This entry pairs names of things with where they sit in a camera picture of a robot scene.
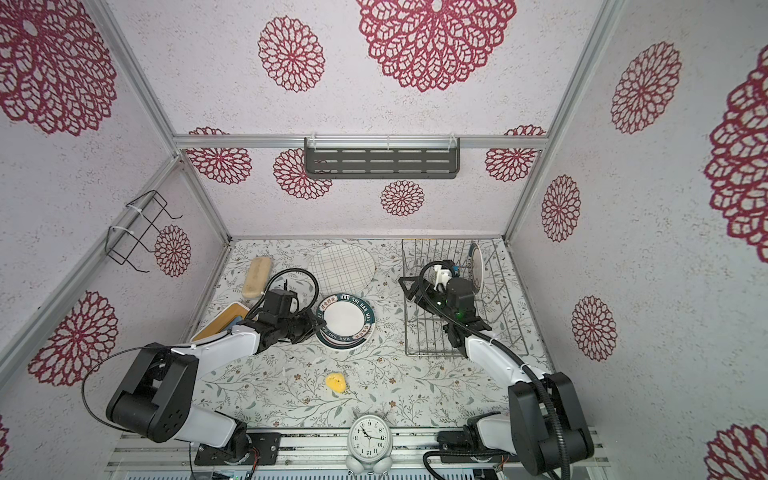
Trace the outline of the dark rimmed plate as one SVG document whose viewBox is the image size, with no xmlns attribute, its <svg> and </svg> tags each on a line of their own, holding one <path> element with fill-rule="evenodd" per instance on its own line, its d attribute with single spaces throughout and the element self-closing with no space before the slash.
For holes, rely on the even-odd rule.
<svg viewBox="0 0 768 480">
<path fill-rule="evenodd" d="M 478 243 L 472 242 L 468 251 L 468 269 L 469 278 L 472 283 L 473 292 L 479 295 L 484 286 L 484 257 Z"/>
</svg>

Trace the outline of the dark lettered rim plate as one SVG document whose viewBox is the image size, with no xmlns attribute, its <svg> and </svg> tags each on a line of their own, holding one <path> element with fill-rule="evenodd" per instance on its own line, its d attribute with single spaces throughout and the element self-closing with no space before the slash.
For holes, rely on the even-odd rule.
<svg viewBox="0 0 768 480">
<path fill-rule="evenodd" d="M 364 325 L 375 329 L 376 315 L 373 307 L 357 296 L 337 293 L 326 297 L 315 311 L 316 318 L 323 327 L 334 330 L 355 332 Z"/>
</svg>

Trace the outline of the plaid beige plate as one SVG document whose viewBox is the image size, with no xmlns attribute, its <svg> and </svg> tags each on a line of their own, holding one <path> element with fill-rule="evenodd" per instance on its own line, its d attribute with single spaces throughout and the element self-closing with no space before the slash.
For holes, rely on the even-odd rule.
<svg viewBox="0 0 768 480">
<path fill-rule="evenodd" d="M 377 266 L 373 256 L 357 245 L 339 244 L 319 251 L 307 270 L 318 281 L 320 293 L 360 296 L 373 280 Z"/>
</svg>

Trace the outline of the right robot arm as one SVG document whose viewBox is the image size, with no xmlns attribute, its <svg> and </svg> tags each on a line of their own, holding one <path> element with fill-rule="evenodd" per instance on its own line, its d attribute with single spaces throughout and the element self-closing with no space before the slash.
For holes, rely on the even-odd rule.
<svg viewBox="0 0 768 480">
<path fill-rule="evenodd" d="M 440 269 L 438 280 L 405 276 L 398 280 L 407 300 L 443 321 L 450 345 L 481 367 L 507 391 L 508 407 L 470 418 L 460 432 L 441 432 L 439 449 L 424 454 L 430 464 L 511 460 L 533 477 L 569 479 L 573 464 L 594 454 L 591 437 L 572 380 L 527 364 L 498 340 L 478 315 L 471 281 Z"/>
</svg>

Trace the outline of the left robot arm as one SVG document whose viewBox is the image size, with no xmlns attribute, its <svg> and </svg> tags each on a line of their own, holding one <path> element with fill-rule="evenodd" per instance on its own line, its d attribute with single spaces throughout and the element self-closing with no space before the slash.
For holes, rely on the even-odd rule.
<svg viewBox="0 0 768 480">
<path fill-rule="evenodd" d="M 106 407 L 106 418 L 155 443 L 174 439 L 227 447 L 242 436 L 243 423 L 195 406 L 197 381 L 275 344 L 301 343 L 325 325 L 310 306 L 298 306 L 294 291 L 270 290 L 253 313 L 200 342 L 141 347 Z"/>
</svg>

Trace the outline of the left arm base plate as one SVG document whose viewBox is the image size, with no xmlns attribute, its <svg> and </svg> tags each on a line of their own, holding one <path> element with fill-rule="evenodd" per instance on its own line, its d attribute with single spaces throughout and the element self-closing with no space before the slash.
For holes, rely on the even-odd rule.
<svg viewBox="0 0 768 480">
<path fill-rule="evenodd" d="M 194 466 L 274 465 L 282 435 L 274 432 L 238 431 L 221 448 L 202 444 L 193 457 Z"/>
</svg>

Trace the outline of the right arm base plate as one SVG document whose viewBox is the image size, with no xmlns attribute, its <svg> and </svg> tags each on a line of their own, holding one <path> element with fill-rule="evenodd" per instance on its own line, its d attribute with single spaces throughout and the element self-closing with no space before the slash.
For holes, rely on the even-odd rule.
<svg viewBox="0 0 768 480">
<path fill-rule="evenodd" d="M 443 463 L 500 464 L 519 460 L 510 452 L 484 446 L 469 430 L 442 430 L 437 433 L 436 440 Z"/>
</svg>

